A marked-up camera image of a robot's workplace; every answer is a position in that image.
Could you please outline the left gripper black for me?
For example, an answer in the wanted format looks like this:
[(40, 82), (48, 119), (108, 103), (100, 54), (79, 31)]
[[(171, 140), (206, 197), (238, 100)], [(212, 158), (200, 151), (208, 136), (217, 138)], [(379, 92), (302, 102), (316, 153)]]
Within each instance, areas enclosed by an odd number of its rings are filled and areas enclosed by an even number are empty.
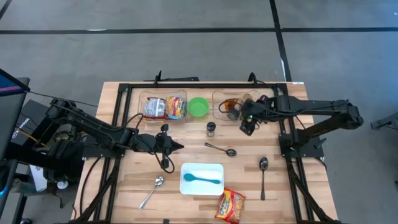
[(137, 128), (134, 130), (133, 145), (135, 150), (155, 155), (155, 158), (162, 170), (167, 170), (172, 163), (169, 155), (174, 151), (184, 148), (184, 146), (175, 142), (170, 136), (168, 136), (168, 130), (168, 124), (163, 124), (160, 128), (160, 132), (155, 136), (150, 134), (140, 134)]

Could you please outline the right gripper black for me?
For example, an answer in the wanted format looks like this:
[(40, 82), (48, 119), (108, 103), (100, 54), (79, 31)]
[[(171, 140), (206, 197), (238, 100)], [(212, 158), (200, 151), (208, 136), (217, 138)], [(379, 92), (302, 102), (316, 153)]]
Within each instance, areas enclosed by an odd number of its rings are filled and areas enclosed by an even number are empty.
[(267, 102), (267, 96), (261, 95), (256, 101), (245, 101), (241, 107), (243, 120), (239, 129), (246, 135), (251, 136), (257, 129), (257, 121), (273, 122), (272, 116), (273, 103)]

